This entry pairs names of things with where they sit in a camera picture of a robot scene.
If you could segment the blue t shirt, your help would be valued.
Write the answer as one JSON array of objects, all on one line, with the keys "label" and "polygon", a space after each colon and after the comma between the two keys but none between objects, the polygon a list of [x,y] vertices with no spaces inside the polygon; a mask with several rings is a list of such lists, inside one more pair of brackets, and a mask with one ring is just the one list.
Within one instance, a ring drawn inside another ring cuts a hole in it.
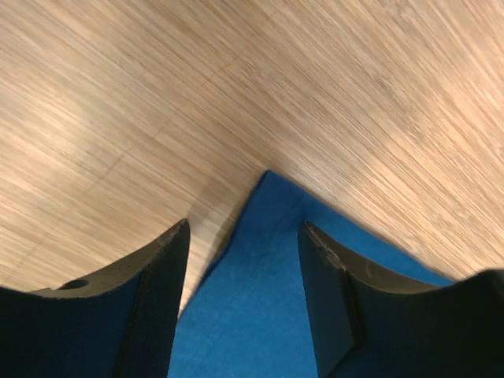
[{"label": "blue t shirt", "polygon": [[251,191],[221,256],[182,312],[171,377],[317,375],[298,258],[298,228],[306,221],[402,275],[436,286],[449,283],[268,170]]}]

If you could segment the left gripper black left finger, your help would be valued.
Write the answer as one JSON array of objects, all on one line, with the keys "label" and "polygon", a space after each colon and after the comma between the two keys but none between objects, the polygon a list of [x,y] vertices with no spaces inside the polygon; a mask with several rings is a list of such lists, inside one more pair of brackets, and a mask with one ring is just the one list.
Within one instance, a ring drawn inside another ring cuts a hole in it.
[{"label": "left gripper black left finger", "polygon": [[165,377],[191,230],[180,220],[139,250],[57,289],[1,289],[4,377]]}]

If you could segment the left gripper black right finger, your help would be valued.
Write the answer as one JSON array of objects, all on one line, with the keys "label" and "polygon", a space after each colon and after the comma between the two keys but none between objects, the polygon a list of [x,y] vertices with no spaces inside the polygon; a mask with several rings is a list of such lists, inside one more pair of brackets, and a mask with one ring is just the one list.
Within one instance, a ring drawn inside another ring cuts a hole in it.
[{"label": "left gripper black right finger", "polygon": [[503,272],[440,287],[357,254],[311,223],[298,254],[321,377],[500,377]]}]

